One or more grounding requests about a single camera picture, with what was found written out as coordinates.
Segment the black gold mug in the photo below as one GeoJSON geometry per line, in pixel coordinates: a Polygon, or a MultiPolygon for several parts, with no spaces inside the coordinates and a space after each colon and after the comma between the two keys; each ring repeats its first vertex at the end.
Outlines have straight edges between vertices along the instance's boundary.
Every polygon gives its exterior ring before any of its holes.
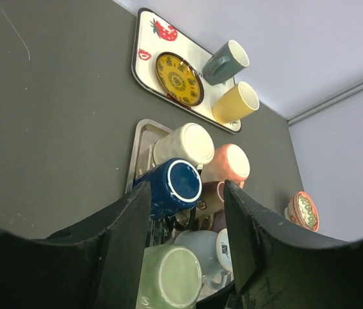
{"type": "Polygon", "coordinates": [[[224,181],[203,183],[201,199],[196,206],[196,216],[204,217],[224,209],[224,181]]]}

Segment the dark blue mug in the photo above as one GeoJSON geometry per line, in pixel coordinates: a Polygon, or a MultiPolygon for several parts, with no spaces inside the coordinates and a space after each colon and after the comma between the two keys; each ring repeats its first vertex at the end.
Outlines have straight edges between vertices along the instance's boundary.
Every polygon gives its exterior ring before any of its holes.
{"type": "Polygon", "coordinates": [[[149,217],[167,218],[172,228],[185,230],[174,217],[179,212],[191,212],[200,201],[203,185],[198,170],[182,158],[171,158],[135,179],[133,186],[142,182],[150,183],[149,217]]]}

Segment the pink mug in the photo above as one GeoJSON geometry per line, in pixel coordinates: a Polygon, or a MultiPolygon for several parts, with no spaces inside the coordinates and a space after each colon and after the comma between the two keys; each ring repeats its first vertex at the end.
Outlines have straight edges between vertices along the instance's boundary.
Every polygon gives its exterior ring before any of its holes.
{"type": "Polygon", "coordinates": [[[201,171],[205,182],[230,180],[243,188],[250,175],[250,162],[236,144],[225,144],[215,150],[214,157],[201,171]]]}

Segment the cream white mug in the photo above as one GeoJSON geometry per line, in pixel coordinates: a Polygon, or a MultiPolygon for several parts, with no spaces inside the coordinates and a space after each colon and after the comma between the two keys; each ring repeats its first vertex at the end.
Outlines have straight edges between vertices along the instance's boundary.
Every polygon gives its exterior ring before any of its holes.
{"type": "Polygon", "coordinates": [[[214,157],[214,142],[201,125],[190,122],[161,138],[153,147],[156,165],[181,158],[193,166],[207,165],[214,157]]]}

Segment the light blue mug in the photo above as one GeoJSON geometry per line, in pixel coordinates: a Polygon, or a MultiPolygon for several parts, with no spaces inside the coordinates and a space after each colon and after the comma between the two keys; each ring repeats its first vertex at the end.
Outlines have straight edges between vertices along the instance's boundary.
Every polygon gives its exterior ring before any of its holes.
{"type": "Polygon", "coordinates": [[[186,230],[174,239],[192,251],[198,258],[205,284],[212,290],[220,290],[231,282],[232,258],[228,240],[228,230],[186,230]]]}

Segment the light green mug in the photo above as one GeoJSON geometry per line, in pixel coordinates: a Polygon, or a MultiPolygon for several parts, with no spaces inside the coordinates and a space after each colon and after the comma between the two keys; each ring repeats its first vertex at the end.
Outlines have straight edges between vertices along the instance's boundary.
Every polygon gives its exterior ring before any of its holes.
{"type": "Polygon", "coordinates": [[[195,308],[202,289],[200,262],[189,249],[164,244],[144,250],[137,308],[195,308]]]}

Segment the mauve purple mug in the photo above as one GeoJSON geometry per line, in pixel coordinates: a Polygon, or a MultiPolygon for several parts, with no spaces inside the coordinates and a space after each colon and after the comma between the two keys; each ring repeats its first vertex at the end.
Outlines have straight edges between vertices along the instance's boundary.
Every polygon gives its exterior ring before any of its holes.
{"type": "Polygon", "coordinates": [[[214,215],[214,221],[211,230],[219,233],[227,227],[225,219],[225,210],[219,211],[214,215]]]}

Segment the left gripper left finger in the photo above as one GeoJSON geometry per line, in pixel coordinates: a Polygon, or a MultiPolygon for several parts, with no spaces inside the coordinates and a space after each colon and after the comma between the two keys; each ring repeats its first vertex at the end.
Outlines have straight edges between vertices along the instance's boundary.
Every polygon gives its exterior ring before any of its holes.
{"type": "Polygon", "coordinates": [[[0,229],[0,308],[134,308],[151,188],[44,239],[0,229]]]}

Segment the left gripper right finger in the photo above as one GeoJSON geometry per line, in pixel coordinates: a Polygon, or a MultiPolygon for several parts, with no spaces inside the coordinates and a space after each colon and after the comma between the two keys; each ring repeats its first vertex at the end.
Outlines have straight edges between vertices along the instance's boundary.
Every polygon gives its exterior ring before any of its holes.
{"type": "Polygon", "coordinates": [[[243,308],[363,308],[363,239],[300,227],[231,181],[225,216],[243,308]]]}

